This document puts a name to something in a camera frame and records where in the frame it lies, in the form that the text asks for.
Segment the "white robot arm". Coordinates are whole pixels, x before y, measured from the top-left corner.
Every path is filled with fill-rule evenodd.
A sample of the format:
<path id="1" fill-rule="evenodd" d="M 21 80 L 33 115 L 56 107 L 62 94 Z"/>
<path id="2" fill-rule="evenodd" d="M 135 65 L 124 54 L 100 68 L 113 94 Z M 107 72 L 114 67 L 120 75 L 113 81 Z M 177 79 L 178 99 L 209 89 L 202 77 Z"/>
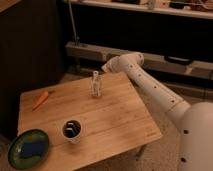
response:
<path id="1" fill-rule="evenodd" d="M 180 133 L 178 171 L 213 171 L 213 103 L 190 105 L 185 99 L 149 75 L 144 55 L 133 52 L 112 57 L 104 72 L 124 72 L 154 99 Z"/>

